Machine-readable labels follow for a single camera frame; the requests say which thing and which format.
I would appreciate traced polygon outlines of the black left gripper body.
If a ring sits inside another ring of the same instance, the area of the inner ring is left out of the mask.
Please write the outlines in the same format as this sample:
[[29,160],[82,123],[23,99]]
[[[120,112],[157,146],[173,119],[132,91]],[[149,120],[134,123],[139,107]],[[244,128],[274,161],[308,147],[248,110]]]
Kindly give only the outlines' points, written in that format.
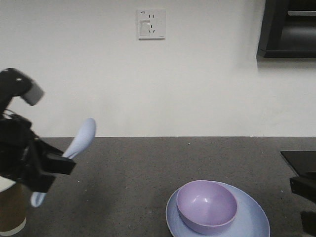
[[23,184],[24,171],[41,171],[32,123],[15,113],[0,116],[0,176]]

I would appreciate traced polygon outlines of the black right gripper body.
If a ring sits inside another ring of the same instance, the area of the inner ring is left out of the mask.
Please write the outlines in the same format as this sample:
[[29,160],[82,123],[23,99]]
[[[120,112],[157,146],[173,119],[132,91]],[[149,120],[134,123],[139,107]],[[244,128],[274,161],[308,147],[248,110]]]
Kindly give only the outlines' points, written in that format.
[[[316,203],[316,172],[306,172],[305,176],[290,178],[292,193],[301,196],[313,203]],[[301,221],[303,231],[307,234],[316,233],[316,212],[302,211]]]

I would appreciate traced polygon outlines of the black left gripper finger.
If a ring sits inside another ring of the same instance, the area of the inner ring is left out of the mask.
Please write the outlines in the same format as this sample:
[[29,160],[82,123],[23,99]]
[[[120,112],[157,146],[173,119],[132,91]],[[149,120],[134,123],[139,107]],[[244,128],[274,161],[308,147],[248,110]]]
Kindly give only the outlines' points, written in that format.
[[71,159],[63,157],[63,152],[56,147],[37,140],[37,151],[42,169],[49,173],[70,175],[76,165]]
[[55,176],[41,171],[24,171],[23,184],[32,192],[47,193],[55,181]]

